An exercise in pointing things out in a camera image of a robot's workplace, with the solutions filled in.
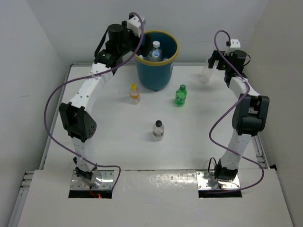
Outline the square clear bottle white cap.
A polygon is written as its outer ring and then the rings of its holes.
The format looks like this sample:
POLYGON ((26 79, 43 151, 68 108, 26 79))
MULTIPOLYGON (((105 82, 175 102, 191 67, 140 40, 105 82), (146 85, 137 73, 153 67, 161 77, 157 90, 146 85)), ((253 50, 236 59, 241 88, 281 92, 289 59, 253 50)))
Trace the square clear bottle white cap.
POLYGON ((160 51, 160 42, 159 41, 152 42, 152 51, 160 51))

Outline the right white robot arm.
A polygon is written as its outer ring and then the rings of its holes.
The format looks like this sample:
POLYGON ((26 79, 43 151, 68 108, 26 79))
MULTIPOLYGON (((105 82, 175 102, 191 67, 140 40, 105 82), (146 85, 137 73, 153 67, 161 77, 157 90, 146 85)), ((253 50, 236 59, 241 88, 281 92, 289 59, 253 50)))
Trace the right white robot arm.
POLYGON ((266 125, 270 99, 256 92, 242 72, 247 53, 235 50, 228 54, 225 51, 214 50, 208 60, 208 68, 224 71, 224 82, 238 98, 233 108, 232 138, 226 152, 215 164, 213 176, 219 181, 233 181, 238 173, 239 162, 251 141, 266 125))

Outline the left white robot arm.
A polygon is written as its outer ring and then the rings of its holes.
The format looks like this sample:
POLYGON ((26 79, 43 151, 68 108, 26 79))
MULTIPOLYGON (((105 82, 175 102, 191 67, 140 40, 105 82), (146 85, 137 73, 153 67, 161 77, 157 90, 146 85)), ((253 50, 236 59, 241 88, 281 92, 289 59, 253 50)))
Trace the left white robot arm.
POLYGON ((116 67, 122 63, 123 56, 135 51, 147 55, 152 43, 148 39, 147 46, 143 46, 142 34, 142 25, 137 17, 134 22, 109 25, 94 52, 89 78, 67 104, 59 106, 63 127, 78 154, 74 159, 76 175, 87 184, 101 183, 97 165, 92 162, 94 151, 91 138, 97 130, 97 124, 90 115, 93 105, 101 89, 115 74, 116 67))

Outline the small bottle black cap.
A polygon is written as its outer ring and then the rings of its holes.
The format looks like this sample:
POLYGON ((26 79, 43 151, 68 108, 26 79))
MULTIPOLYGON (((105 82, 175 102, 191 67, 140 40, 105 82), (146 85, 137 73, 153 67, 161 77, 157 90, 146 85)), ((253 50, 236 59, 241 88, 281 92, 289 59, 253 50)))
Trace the small bottle black cap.
POLYGON ((157 120, 152 127, 152 134, 155 140, 162 140, 164 136, 164 125, 161 120, 157 120))

